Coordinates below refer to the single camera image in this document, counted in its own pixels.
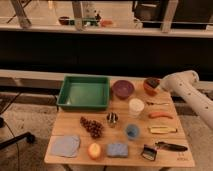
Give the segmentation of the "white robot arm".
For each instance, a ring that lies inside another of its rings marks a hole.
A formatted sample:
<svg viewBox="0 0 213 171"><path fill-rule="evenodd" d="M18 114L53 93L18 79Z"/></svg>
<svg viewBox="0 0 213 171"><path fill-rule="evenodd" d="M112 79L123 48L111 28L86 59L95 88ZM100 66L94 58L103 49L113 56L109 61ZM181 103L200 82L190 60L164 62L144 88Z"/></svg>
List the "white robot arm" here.
<svg viewBox="0 0 213 171"><path fill-rule="evenodd" d="M199 81L194 70L176 72L163 77L160 87L178 94L192 110L213 130L213 101L193 87Z"/></svg>

